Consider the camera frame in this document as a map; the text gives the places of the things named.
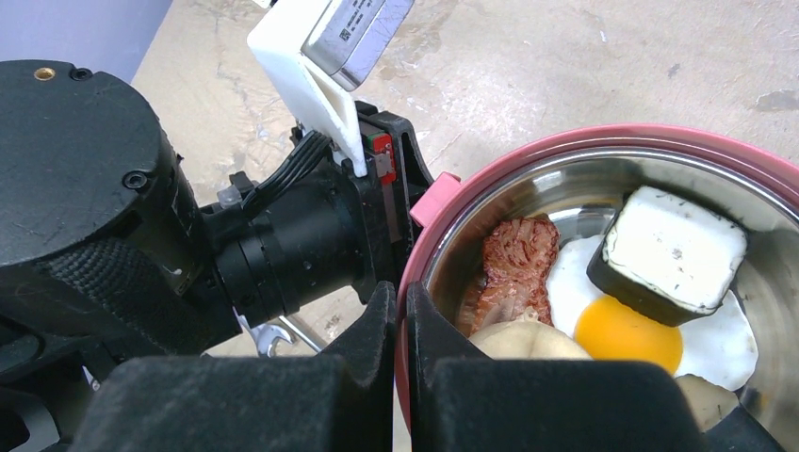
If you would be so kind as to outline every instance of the stainless steel bowl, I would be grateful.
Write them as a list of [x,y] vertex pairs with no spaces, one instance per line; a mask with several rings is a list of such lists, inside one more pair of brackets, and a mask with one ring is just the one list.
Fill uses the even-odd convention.
[[455,324],[464,302],[479,295],[481,243],[500,221],[546,213],[563,245],[604,233],[625,196],[640,185],[700,202],[748,230],[749,250],[733,290],[752,325],[759,359],[738,394],[785,448],[799,450],[799,214],[738,172],[656,146],[581,149],[537,161],[494,183],[461,211],[422,281]]

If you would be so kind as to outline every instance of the black cable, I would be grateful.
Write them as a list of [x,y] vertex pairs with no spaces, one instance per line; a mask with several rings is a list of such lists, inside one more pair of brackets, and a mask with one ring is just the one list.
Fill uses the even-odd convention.
[[241,202],[241,209],[248,218],[255,218],[267,206],[283,196],[288,188],[299,181],[324,158],[333,141],[319,132],[311,131],[297,143],[281,166],[264,182],[259,184]]

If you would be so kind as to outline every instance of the gray floor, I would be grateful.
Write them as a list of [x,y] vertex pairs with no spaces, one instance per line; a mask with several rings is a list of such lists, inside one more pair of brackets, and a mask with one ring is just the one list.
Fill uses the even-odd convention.
[[[201,202],[227,174],[263,179],[289,152],[293,119],[245,42],[263,14],[250,0],[174,0],[134,80]],[[621,121],[705,129],[799,162],[799,7],[416,0],[354,95],[409,118],[434,174],[467,177],[536,138]],[[362,311],[342,290],[301,314],[334,338]],[[253,353],[252,341],[214,352]]]

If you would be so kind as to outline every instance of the pink bowl rim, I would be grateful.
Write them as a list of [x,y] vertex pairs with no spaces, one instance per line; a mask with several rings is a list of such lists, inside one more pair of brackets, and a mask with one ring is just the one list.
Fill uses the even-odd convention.
[[787,205],[799,207],[799,167],[782,157],[736,139],[688,127],[648,123],[585,127],[539,139],[503,155],[464,181],[434,220],[423,229],[402,275],[397,295],[399,337],[394,366],[399,404],[409,430],[411,429],[410,383],[405,293],[410,282],[421,279],[435,247],[451,222],[483,190],[507,174],[536,161],[587,147],[621,144],[651,147],[652,140],[661,140],[662,143],[659,144],[664,145],[664,149],[692,154],[723,168],[735,170],[770,189]]

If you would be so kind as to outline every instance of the gray wall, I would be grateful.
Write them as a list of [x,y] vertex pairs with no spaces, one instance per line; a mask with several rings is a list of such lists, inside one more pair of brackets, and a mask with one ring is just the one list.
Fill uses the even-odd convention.
[[55,59],[133,80],[171,0],[0,0],[0,60]]

